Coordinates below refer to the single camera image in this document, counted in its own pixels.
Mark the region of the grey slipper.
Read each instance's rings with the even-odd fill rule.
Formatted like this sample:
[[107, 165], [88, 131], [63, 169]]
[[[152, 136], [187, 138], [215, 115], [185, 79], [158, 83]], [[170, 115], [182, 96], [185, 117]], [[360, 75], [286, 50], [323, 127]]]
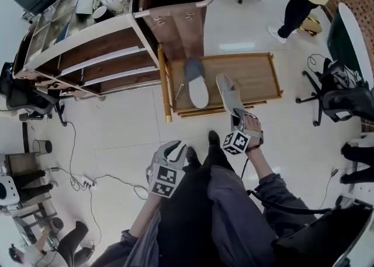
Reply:
[[216, 76], [216, 85], [226, 112], [234, 115], [234, 108], [245, 109], [240, 98], [240, 91], [236, 89], [234, 82], [226, 74]]
[[202, 61], [197, 57], [188, 58], [185, 61], [184, 74], [192, 104], [198, 109], [205, 108], [209, 103], [209, 93]]

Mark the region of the white power strip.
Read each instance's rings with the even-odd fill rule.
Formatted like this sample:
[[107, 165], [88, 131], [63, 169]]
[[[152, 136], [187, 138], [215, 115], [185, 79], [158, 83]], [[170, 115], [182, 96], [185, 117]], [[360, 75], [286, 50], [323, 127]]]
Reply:
[[88, 188], [88, 189], [90, 188], [93, 189], [97, 187], [96, 182], [91, 180], [85, 175], [82, 176], [82, 184], [85, 188]]

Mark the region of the person's right forearm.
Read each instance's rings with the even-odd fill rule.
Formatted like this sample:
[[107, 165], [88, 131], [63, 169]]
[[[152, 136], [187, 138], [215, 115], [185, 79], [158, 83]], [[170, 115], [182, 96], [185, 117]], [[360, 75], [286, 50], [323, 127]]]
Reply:
[[265, 179], [270, 179], [276, 175], [260, 148], [255, 148], [247, 152], [247, 157], [257, 173], [259, 182], [262, 182]]

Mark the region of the person's dark jacket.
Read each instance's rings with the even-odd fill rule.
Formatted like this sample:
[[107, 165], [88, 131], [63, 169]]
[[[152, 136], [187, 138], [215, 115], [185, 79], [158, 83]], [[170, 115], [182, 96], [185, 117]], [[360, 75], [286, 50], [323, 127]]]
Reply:
[[[212, 239], [226, 267], [279, 267], [272, 243], [316, 220], [274, 208], [260, 210], [249, 198], [239, 176], [213, 166], [207, 196], [213, 201]], [[128, 230], [110, 245], [91, 267], [158, 267], [159, 204], [144, 234], [133, 237]]]

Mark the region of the person's right black shoe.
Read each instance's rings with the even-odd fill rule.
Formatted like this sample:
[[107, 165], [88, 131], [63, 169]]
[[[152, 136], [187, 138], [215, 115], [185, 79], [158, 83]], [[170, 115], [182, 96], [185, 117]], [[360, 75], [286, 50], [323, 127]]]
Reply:
[[220, 147], [220, 137], [219, 135], [214, 131], [210, 130], [208, 133], [208, 141], [210, 146], [218, 146]]

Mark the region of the wooden shelf cabinet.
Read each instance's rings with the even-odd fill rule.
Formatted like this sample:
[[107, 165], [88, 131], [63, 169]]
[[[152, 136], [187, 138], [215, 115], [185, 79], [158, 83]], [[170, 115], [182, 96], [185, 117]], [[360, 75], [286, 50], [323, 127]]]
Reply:
[[99, 23], [77, 15], [77, 2], [58, 0], [41, 14], [20, 44], [14, 78], [80, 99], [161, 83], [159, 43], [139, 0], [124, 0], [122, 11], [109, 10], [112, 17]]

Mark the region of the person's right hand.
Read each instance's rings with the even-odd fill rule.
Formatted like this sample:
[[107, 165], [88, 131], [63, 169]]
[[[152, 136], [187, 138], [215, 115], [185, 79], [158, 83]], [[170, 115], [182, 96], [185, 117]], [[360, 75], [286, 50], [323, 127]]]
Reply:
[[245, 115], [244, 117], [245, 117], [244, 122], [245, 122], [245, 129], [246, 130], [256, 131], [256, 132], [261, 132], [262, 131], [261, 123], [256, 117], [253, 117], [253, 116], [250, 116], [250, 115]]

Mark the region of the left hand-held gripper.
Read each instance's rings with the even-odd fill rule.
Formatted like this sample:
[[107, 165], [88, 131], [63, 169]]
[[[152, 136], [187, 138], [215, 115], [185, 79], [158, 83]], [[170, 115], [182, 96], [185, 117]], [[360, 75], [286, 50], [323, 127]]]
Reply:
[[181, 143], [173, 140], [163, 144], [154, 154], [150, 166], [146, 169], [148, 191], [161, 197], [171, 198], [185, 176], [183, 170], [188, 147], [183, 145], [174, 160], [169, 161], [168, 156]]

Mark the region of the mesh waste bin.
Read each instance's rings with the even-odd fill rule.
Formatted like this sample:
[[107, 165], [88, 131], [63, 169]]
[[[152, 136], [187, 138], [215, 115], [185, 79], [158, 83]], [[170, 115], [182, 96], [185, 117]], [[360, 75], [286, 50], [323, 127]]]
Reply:
[[32, 149], [36, 156], [40, 156], [52, 153], [53, 146], [49, 140], [34, 139], [32, 142]]

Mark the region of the box with hazard tape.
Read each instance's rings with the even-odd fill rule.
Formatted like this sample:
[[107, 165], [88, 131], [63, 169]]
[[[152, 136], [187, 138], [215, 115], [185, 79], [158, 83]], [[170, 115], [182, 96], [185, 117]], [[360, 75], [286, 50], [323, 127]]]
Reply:
[[317, 16], [310, 13], [304, 22], [298, 28], [301, 31], [307, 32], [311, 37], [314, 37], [322, 32], [322, 27]]

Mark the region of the person's black trousers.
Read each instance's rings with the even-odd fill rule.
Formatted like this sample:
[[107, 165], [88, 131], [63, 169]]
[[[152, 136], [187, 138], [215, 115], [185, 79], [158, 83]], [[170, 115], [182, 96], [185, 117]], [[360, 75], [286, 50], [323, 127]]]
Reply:
[[173, 196], [160, 208], [158, 267], [226, 267], [212, 239], [213, 201], [207, 196], [212, 166], [232, 169], [221, 147], [209, 146], [199, 168], [187, 164]]

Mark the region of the person's left forearm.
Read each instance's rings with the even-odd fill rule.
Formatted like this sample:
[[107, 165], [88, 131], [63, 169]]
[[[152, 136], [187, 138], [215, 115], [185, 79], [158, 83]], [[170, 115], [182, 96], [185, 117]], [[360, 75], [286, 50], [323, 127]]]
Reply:
[[153, 193], [150, 193], [148, 195], [146, 202], [144, 203], [143, 207], [141, 208], [138, 216], [136, 217], [133, 225], [129, 230], [129, 234], [131, 236], [140, 238], [144, 234], [150, 220], [152, 219], [157, 208], [159, 207], [161, 199], [161, 196], [158, 196]]

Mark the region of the white round device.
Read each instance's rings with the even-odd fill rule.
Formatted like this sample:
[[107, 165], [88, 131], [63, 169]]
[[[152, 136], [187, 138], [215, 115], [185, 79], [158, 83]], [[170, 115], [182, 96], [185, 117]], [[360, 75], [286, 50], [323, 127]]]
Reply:
[[16, 205], [20, 197], [11, 176], [0, 176], [0, 206]]

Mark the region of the person's left black shoe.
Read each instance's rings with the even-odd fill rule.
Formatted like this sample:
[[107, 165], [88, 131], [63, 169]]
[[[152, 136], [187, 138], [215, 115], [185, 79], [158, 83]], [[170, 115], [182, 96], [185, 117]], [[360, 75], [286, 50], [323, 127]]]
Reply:
[[199, 168], [201, 166], [197, 153], [195, 149], [191, 146], [189, 146], [187, 149], [186, 160], [188, 164], [194, 168]]

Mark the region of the wooden shoe rack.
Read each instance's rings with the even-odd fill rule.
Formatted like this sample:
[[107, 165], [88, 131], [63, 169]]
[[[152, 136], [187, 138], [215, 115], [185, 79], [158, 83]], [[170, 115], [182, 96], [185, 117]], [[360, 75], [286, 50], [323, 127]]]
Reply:
[[[157, 48], [162, 99], [165, 118], [172, 122], [172, 115], [181, 118], [215, 115], [225, 112], [223, 101], [216, 85], [216, 76], [226, 74], [240, 91], [241, 100], [246, 108], [279, 99], [283, 91], [271, 53], [242, 53], [205, 56], [200, 60], [205, 68], [206, 86], [209, 103], [203, 109], [194, 107], [188, 94], [188, 85], [184, 76], [184, 60], [167, 61], [162, 45]], [[178, 101], [175, 96], [180, 84], [185, 84], [183, 94]]]

